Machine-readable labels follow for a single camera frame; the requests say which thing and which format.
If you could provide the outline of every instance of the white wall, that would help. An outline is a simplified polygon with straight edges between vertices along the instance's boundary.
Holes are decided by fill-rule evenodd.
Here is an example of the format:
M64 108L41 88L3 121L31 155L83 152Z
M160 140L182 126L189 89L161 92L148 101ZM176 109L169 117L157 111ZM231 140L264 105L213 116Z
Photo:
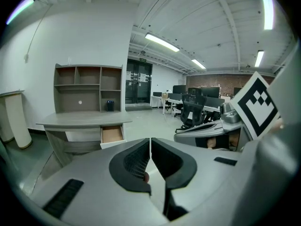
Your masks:
M169 89L173 90L174 85L179 85L179 80L184 81L184 84L186 84L186 76L181 73L163 66L153 65L150 95L152 95L153 92L166 92Z
M125 107L128 46L137 5L121 1L84 1L53 5L41 22L24 62L39 20L24 27L0 49L0 93L24 89L28 128L54 113L55 64L125 66L121 107Z

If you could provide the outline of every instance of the ceiling fixture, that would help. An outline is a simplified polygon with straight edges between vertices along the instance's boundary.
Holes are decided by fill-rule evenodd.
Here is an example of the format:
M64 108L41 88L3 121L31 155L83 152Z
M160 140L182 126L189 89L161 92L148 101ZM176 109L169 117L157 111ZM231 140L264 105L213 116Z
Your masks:
M264 53L263 50L258 51L257 59L256 59L256 62L255 62L255 67L259 67L260 62L261 62L262 57L263 57L263 53Z
M29 5L33 4L34 1L35 0L22 0L15 8L15 10L11 13L11 15L8 17L6 24L9 24L16 16L18 16L19 13L21 13Z
M273 21L274 21L273 0L263 0L263 5L264 5L264 29L271 30L273 29Z
M176 47L176 46L170 44L169 42L167 42L167 41L165 41L165 40L163 40L163 39L160 39L160 38L158 38L157 36L152 35L152 34L150 34L150 33L147 33L147 34L145 35L145 38L148 39L148 40L154 41L154 42L156 42L156 43L159 43L159 44L161 44L161 45L163 45L163 46L165 46L165 47L171 49L171 50L174 51L174 52L178 52L178 51L180 50L178 47Z
M206 69L206 67L203 66L198 60L192 59L191 61L194 62L195 64L197 64L198 66L200 66L202 69Z

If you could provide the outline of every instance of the drawer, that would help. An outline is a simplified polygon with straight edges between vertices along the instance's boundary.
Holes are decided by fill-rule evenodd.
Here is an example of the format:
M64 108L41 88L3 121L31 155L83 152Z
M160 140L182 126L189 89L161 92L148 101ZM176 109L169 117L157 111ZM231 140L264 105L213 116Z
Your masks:
M123 126L104 126L101 127L101 143L102 149L127 142L124 138Z

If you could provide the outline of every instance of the black door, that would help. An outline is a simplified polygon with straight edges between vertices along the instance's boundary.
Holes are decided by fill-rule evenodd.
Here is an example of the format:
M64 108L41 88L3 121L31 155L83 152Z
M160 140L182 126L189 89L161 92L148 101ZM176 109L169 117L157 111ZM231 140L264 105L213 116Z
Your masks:
M152 64L127 61L126 104L149 103Z

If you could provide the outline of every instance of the ceiling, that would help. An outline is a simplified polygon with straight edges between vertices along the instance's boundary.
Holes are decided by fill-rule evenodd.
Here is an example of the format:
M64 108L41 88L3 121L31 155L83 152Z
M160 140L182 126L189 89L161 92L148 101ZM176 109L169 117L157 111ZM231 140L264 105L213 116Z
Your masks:
M39 1L22 12L18 20L41 10L46 4L68 0ZM274 28L269 31L263 29L262 0L121 1L138 4L129 57L146 58L152 64L189 75L250 73L255 70L258 50L264 50L265 53L256 70L272 75L285 62L296 43L276 2ZM145 39L147 32L170 41L180 51L173 52ZM191 62L193 58L201 62L206 70Z

